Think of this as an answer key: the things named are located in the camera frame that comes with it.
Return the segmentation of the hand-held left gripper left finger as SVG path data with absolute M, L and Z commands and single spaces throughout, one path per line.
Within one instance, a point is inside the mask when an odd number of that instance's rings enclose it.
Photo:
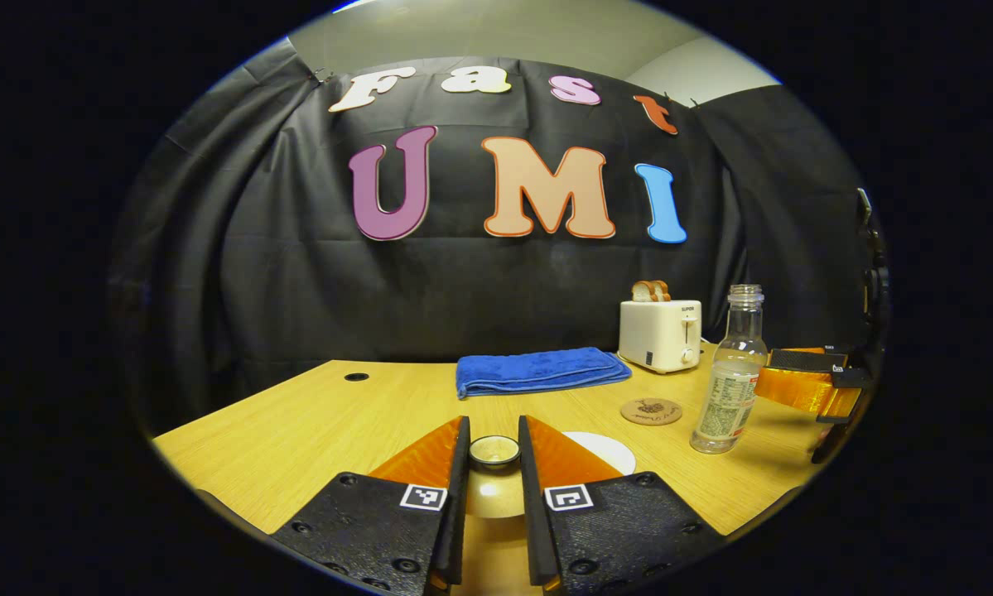
M 383 596 L 448 596 L 462 581 L 470 438 L 455 416 L 374 471 L 337 473 L 274 543 Z

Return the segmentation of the round cork coaster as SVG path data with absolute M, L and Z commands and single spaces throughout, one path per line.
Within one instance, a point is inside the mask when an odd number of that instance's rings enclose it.
M 660 397 L 625 402 L 620 414 L 629 422 L 646 426 L 662 426 L 678 422 L 684 415 L 681 405 Z

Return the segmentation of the white toaster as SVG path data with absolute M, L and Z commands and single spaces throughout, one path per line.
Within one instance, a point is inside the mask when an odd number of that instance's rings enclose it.
M 692 369 L 701 359 L 701 313 L 697 300 L 624 301 L 617 354 L 656 373 Z

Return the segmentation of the beige ceramic teacup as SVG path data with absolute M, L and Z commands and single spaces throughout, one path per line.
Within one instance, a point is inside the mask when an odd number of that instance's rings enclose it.
M 634 453 L 617 439 L 590 431 L 564 431 L 564 435 L 603 459 L 621 475 L 635 473 L 637 459 Z

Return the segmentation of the beige ceramic teacup lid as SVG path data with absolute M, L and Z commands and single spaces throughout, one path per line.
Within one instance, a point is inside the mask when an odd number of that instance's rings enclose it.
M 467 513 L 482 518 L 525 513 L 520 446 L 508 436 L 482 436 L 467 449 Z

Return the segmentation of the black backdrop cloth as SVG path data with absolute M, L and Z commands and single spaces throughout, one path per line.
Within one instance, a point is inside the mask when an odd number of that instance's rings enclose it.
M 703 305 L 762 287 L 778 348 L 870 339 L 865 182 L 780 84 L 686 107 L 533 60 L 388 65 L 334 113 L 284 39 L 144 163 L 107 293 L 130 392 L 173 430 L 327 361 L 613 350 L 643 279 Z

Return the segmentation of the clear plastic water bottle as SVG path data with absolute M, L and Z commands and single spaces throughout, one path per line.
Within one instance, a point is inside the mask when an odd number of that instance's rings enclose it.
M 725 336 L 716 347 L 690 445 L 697 452 L 730 452 L 756 404 L 756 388 L 769 349 L 764 342 L 764 291 L 759 284 L 730 287 Z

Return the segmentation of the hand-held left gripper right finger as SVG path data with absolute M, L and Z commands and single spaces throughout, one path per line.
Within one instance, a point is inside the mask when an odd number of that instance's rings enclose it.
M 534 416 L 520 416 L 518 444 L 529 577 L 544 596 L 632 596 L 725 544 L 658 473 L 621 473 Z

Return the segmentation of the folded blue towel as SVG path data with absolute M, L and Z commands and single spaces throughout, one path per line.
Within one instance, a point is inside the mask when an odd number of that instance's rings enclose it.
M 599 348 L 516 355 L 472 355 L 456 363 L 456 397 L 526 395 L 622 382 L 632 371 L 618 356 Z

